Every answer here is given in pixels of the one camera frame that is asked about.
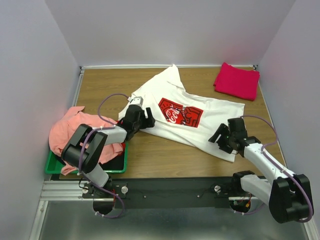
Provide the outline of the white printed t-shirt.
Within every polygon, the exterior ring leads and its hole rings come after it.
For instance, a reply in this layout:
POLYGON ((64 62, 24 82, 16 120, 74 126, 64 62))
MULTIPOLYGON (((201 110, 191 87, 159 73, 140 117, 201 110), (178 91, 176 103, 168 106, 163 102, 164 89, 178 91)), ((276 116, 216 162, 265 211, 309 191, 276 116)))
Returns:
POLYGON ((141 97, 142 107, 150 108, 154 127, 145 133, 176 141, 233 163, 235 156, 209 142, 221 124, 243 115, 245 104, 203 97, 186 92, 179 69, 172 65, 131 93, 141 97))

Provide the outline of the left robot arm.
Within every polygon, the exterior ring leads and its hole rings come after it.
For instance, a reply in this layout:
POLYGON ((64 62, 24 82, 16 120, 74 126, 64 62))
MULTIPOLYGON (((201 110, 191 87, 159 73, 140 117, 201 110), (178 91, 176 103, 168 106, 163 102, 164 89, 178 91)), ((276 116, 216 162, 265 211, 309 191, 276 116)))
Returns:
POLYGON ((122 144, 138 131, 154 126, 150 107, 142 109, 139 104, 130 104, 125 116, 115 126, 93 128, 80 124, 62 150, 61 158, 92 182, 93 191, 99 197, 107 197, 111 191, 111 180, 99 164, 104 146, 122 144))

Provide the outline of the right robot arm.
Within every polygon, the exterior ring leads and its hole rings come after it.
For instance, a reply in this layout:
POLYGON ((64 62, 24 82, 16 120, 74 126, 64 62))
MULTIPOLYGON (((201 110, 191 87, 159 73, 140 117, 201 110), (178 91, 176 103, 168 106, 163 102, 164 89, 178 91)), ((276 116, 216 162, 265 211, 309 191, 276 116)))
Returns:
POLYGON ((257 197, 278 223, 307 223, 314 215, 310 180, 296 174, 274 158, 255 136, 249 136, 242 117, 220 124, 209 142, 216 143, 227 154, 237 153, 253 163, 265 179, 251 171, 236 172, 230 191, 241 196, 245 192, 257 197))

